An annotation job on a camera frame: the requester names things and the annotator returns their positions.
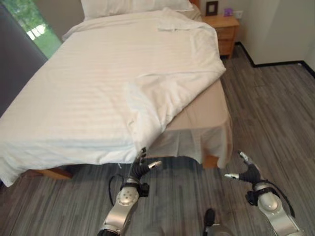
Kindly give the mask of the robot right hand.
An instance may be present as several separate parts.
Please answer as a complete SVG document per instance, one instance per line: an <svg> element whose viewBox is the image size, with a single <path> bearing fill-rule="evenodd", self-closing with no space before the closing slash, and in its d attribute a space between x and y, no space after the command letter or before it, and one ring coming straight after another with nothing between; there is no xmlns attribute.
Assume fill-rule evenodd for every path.
<svg viewBox="0 0 315 236"><path fill-rule="evenodd" d="M251 184L258 183L261 180L261 173L259 168L252 161L252 159L249 156L247 156L244 152L238 151L238 154L243 159L243 162L247 166L247 170L243 173L239 174L228 173L225 174L224 176L226 178L237 179Z"/></svg>

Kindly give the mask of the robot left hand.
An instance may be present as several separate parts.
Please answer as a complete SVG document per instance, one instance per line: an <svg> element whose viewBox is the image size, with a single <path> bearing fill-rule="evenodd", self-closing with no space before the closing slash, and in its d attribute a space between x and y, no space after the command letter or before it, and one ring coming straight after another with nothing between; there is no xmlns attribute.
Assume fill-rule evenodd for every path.
<svg viewBox="0 0 315 236"><path fill-rule="evenodd" d="M147 153L147 150L145 147L143 147L138 153L138 155L136 156L136 158L134 159L130 167L128 178L131 178L135 181L140 181L142 176L147 174L152 169L155 169L162 165L162 161L155 161L150 164L145 164L144 158L147 156L146 153Z"/></svg>

